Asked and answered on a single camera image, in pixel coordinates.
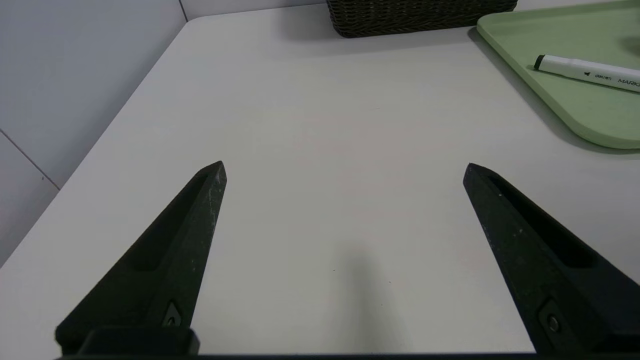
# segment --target wicker basket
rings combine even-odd
[[[346,38],[476,25],[518,0],[326,0],[333,28]]]

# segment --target table surface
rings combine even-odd
[[[475,30],[218,15],[187,23],[0,270],[0,357],[56,357],[55,326],[218,160],[202,353],[532,351],[469,162],[640,280],[640,154],[576,137]]]

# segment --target screw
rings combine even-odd
[[[560,332],[560,322],[554,315],[549,315],[547,318],[547,325],[549,326],[549,330],[553,332]]]

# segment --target marker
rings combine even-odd
[[[533,67],[572,79],[640,92],[640,70],[552,55],[538,56]]]

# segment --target light green plastic tray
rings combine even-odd
[[[640,94],[533,69],[540,54],[640,69],[640,0],[496,13],[477,28],[576,134],[640,149]]]

